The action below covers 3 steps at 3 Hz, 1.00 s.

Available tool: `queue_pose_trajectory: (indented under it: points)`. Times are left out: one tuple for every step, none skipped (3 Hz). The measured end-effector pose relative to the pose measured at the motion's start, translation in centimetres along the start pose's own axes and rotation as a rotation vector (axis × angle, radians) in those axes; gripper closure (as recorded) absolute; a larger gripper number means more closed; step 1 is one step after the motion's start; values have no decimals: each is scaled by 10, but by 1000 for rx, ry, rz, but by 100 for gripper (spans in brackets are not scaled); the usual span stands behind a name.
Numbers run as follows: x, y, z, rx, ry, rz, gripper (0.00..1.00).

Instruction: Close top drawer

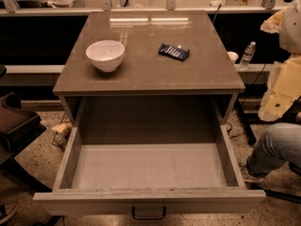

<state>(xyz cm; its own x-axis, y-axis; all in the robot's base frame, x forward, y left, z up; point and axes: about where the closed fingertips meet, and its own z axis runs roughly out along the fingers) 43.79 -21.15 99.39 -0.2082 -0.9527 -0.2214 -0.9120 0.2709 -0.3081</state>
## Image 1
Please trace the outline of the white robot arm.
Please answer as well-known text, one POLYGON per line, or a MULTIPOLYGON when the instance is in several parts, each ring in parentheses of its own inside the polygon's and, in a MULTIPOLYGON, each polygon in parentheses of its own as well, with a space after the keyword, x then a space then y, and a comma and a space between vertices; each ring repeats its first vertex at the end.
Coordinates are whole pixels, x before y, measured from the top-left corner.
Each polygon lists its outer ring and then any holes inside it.
POLYGON ((276 121, 301 97, 301 0, 265 20, 261 30, 278 33, 279 46, 290 53, 284 62, 272 65, 258 112, 262 121, 276 121))

